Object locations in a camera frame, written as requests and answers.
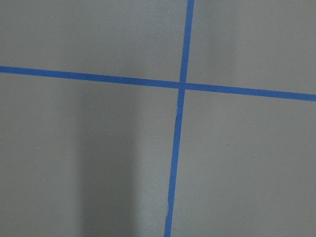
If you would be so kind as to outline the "blue tape line crosswise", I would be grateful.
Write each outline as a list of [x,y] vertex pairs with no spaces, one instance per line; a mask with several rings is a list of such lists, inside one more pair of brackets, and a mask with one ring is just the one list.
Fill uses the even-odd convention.
[[62,71],[52,71],[52,70],[42,70],[42,69],[29,69],[29,68],[9,67],[9,66],[1,66],[0,71],[2,73],[7,73],[7,74],[19,74],[19,75],[28,75],[28,76],[38,76],[38,77],[77,79],[77,80],[86,80],[86,81],[98,81],[98,82],[109,82],[109,83],[119,83],[119,84],[151,86],[151,87],[174,88],[174,89],[184,88],[187,90],[194,90],[194,91],[240,94],[240,95],[249,95],[249,96],[282,98],[282,99],[313,101],[313,102],[316,100],[316,96],[314,94],[265,90],[265,89],[208,85],[208,84],[187,83],[187,82],[184,83],[184,82],[164,81],[164,80],[156,80],[156,79],[115,77],[115,76],[106,76],[106,75],[62,72]]

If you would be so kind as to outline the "blue tape line lengthwise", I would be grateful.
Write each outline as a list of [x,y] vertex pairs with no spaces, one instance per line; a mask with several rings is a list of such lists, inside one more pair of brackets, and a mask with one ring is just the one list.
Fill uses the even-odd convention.
[[173,220],[173,210],[174,210],[174,202],[175,202],[178,159],[179,159],[179,151],[180,151],[182,118],[183,118],[188,62],[189,62],[189,54],[190,54],[194,5],[195,5],[194,0],[187,1],[187,11],[186,11],[182,59],[181,59],[181,68],[180,68],[180,77],[179,77],[179,88],[178,88],[178,95],[177,95],[177,107],[176,107],[176,117],[175,117],[175,126],[174,126],[173,146],[172,146],[172,158],[171,158],[170,174],[169,174],[169,186],[168,186],[168,198],[167,198],[168,209],[167,209],[167,214],[166,214],[166,219],[165,219],[164,235],[163,235],[164,237],[170,237],[171,232],[172,232],[172,220]]

